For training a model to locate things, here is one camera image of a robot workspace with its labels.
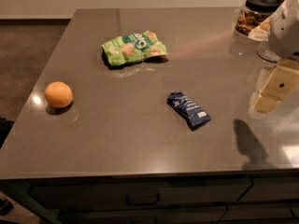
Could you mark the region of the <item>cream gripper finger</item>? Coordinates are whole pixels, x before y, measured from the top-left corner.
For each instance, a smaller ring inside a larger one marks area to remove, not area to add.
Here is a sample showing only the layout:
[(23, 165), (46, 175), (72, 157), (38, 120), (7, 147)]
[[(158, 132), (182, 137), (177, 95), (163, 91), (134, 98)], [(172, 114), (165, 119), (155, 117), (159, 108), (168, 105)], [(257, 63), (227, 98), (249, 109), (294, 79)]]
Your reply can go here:
[(279, 60), (265, 67), (253, 93), (253, 109), (268, 114), (299, 87), (299, 62)]

